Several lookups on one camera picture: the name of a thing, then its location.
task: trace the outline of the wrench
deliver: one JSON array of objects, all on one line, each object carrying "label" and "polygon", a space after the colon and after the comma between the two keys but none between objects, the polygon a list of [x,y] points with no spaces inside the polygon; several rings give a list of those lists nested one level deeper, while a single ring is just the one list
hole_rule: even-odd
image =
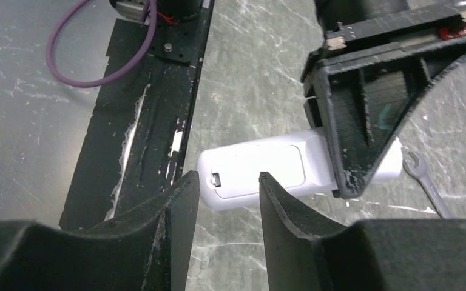
[{"label": "wrench", "polygon": [[410,176],[420,182],[420,185],[424,191],[426,191],[428,198],[441,218],[454,218],[449,208],[447,208],[447,205],[445,205],[445,202],[440,196],[439,192],[431,182],[424,157],[420,153],[409,152],[408,154],[413,158],[415,165],[410,165],[405,159],[403,159],[403,167],[405,168],[405,171],[407,171]]}]

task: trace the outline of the black 3d-printed bracket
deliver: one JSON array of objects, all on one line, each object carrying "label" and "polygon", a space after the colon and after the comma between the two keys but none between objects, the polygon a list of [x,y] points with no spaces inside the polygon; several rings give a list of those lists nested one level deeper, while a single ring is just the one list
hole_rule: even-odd
[{"label": "black 3d-printed bracket", "polygon": [[271,291],[466,290],[466,220],[375,220],[344,227],[260,175]]},{"label": "black 3d-printed bracket", "polygon": [[466,36],[444,41],[437,33],[465,22],[466,7],[451,2],[339,22],[310,53],[301,81],[315,101],[306,112],[312,126],[325,128],[335,197],[363,193],[418,103],[466,62]]},{"label": "black 3d-printed bracket", "polygon": [[0,222],[0,290],[184,290],[198,203],[190,172],[90,230]]}]

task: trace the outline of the gray floor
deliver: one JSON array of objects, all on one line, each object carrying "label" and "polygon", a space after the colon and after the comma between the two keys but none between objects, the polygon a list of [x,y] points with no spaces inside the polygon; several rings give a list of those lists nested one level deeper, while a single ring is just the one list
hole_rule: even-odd
[{"label": "gray floor", "polygon": [[[76,1],[0,1],[0,219],[36,218],[51,226],[59,220],[97,90],[56,82],[44,48],[54,19]],[[62,72],[102,76],[116,17],[107,1],[94,1],[69,24],[58,45]],[[217,0],[185,170],[202,150],[308,128],[298,78],[321,42],[312,0]],[[400,138],[406,149],[427,156],[440,193],[466,218],[466,65],[424,99]],[[31,146],[19,147],[24,141]],[[50,159],[38,161],[45,156]],[[303,201],[344,224],[437,218],[404,173],[371,185],[358,200],[324,193]],[[268,289],[259,207],[214,213],[200,205],[187,289]]]}]

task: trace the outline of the white device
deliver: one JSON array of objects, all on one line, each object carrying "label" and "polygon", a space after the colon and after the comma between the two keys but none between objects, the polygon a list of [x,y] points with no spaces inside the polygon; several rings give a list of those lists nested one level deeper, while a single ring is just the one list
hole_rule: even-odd
[{"label": "white device", "polygon": [[[401,169],[396,139],[373,182],[396,178]],[[269,172],[295,197],[338,189],[323,128],[205,150],[197,171],[201,197],[215,211],[259,203],[260,172]]]}]

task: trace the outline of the screw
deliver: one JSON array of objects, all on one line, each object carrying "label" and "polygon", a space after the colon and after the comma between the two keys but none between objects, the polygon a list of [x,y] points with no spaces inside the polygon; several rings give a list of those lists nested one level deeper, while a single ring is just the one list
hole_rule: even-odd
[{"label": "screw", "polygon": [[172,44],[170,44],[170,43],[167,42],[167,43],[163,46],[163,48],[165,49],[165,52],[170,53],[170,52],[172,51]]}]

